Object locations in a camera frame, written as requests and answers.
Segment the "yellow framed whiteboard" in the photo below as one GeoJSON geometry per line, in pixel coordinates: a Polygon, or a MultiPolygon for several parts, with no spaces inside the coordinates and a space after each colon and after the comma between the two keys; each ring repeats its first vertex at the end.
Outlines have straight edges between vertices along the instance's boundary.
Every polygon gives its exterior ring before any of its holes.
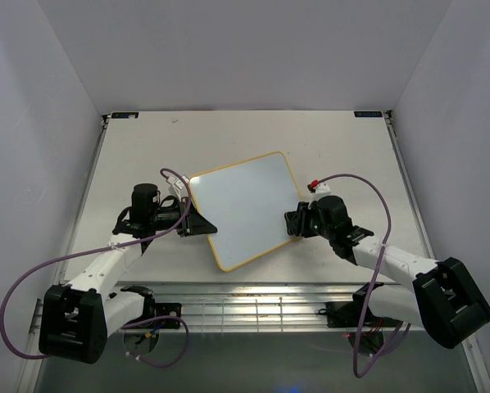
{"type": "Polygon", "coordinates": [[[207,236],[228,273],[289,244],[284,214],[302,199],[281,151],[196,174],[189,190],[197,211],[217,228],[207,236]]]}

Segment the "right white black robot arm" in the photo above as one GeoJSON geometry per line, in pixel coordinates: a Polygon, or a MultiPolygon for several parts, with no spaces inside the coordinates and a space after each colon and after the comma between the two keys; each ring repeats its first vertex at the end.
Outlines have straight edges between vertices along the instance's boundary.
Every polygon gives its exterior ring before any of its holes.
{"type": "Polygon", "coordinates": [[[358,323],[390,318],[423,328],[440,346],[452,349],[490,323],[490,305],[458,259],[438,261],[384,245],[353,224],[338,196],[301,202],[284,215],[288,234],[322,237],[339,258],[392,279],[365,284],[346,308],[358,323]]]}

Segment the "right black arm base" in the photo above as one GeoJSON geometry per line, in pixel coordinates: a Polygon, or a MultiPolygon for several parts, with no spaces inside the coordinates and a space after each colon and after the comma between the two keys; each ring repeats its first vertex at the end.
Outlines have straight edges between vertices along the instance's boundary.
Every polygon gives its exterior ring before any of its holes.
{"type": "MultiPolygon", "coordinates": [[[[328,328],[356,328],[359,322],[361,306],[354,301],[330,301],[326,302],[316,312],[326,318],[328,328]]],[[[380,318],[366,312],[364,328],[394,328],[398,321],[392,318],[380,318]]]]}

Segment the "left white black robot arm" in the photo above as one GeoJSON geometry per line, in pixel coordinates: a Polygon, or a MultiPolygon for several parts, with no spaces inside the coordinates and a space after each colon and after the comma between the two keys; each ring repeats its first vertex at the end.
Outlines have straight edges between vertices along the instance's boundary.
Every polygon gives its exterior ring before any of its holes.
{"type": "Polygon", "coordinates": [[[39,350],[44,355],[95,363],[107,338],[123,326],[148,328],[152,338],[161,328],[178,328],[177,314],[157,305],[147,287],[114,288],[121,276],[143,256],[155,235],[175,229],[181,237],[214,234],[217,228],[187,198],[160,198],[155,184],[134,186],[131,204],[122,210],[110,245],[78,276],[53,285],[43,298],[39,350]]]}

